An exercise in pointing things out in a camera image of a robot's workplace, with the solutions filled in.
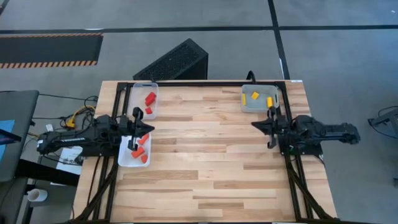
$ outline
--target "wooden table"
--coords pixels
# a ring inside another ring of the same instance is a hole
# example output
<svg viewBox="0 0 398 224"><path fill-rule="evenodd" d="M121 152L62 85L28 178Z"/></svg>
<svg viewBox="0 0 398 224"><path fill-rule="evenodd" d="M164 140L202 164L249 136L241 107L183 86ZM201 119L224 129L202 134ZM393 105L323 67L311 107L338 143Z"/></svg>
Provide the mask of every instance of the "wooden table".
<svg viewBox="0 0 398 224"><path fill-rule="evenodd" d="M97 116L111 115L117 83L103 82ZM286 81L286 86L293 116L309 114L303 83ZM267 149L268 137L250 125L266 115L242 113L240 92L235 86L159 88L157 117L146 121L155 126L150 166L119 168L111 222L295 220L279 148ZM302 159L309 191L335 217L324 166L314 156ZM91 157L83 164L76 215L86 206L95 162ZM105 193L100 218L107 198Z"/></svg>

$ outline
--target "gray floor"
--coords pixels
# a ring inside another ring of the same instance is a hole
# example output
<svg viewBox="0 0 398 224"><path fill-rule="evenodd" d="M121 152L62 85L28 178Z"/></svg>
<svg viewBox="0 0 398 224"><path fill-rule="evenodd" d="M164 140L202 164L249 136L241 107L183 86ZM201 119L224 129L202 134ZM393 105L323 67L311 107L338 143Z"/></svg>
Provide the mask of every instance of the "gray floor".
<svg viewBox="0 0 398 224"><path fill-rule="evenodd" d="M398 24L398 3L388 0L278 0L281 26ZM263 0L10 0L0 29L89 29L165 26L271 25ZM396 223L396 139L367 124L398 101L398 30L283 31L291 79L304 81L314 117L350 122L362 137L357 146L323 144L326 170L338 216L344 220ZM132 75L192 38L209 52L209 79L282 79L272 31L105 34L98 65L75 68L0 70L0 90L36 89L69 96L97 95L103 80ZM35 116L61 116L81 102L40 97ZM45 131L39 121L33 132ZM34 144L23 157L37 160ZM35 209L32 223L69 217L70 205Z"/></svg>

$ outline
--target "black mesh box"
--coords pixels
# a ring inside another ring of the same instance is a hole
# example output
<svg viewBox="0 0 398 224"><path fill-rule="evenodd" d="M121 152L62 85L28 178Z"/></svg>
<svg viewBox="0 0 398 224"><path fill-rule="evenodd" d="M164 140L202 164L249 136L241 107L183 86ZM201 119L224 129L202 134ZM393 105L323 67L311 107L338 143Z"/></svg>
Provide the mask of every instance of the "black mesh box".
<svg viewBox="0 0 398 224"><path fill-rule="evenodd" d="M134 80L206 80L209 54L187 39L133 76Z"/></svg>

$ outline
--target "hazard stripe tape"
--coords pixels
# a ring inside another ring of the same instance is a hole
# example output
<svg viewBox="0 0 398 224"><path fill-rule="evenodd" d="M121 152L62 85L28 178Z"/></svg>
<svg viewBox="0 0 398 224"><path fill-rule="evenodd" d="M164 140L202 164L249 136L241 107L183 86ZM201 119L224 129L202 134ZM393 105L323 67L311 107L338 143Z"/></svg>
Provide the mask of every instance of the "hazard stripe tape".
<svg viewBox="0 0 398 224"><path fill-rule="evenodd" d="M0 68L50 68L50 67L94 66L96 64L97 61L0 63Z"/></svg>
<svg viewBox="0 0 398 224"><path fill-rule="evenodd" d="M14 37L76 37L76 36L93 36L103 35L103 33L87 33L87 34L34 34L34 35L0 35L0 38Z"/></svg>

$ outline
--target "white cup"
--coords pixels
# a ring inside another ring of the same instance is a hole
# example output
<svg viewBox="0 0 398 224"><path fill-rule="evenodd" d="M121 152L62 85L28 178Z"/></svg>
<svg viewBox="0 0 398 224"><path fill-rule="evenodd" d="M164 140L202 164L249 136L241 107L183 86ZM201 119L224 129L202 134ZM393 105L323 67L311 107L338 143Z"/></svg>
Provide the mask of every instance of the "white cup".
<svg viewBox="0 0 398 224"><path fill-rule="evenodd" d="M42 202L47 198L47 191L42 189L33 189L27 192L27 199L30 202Z"/></svg>

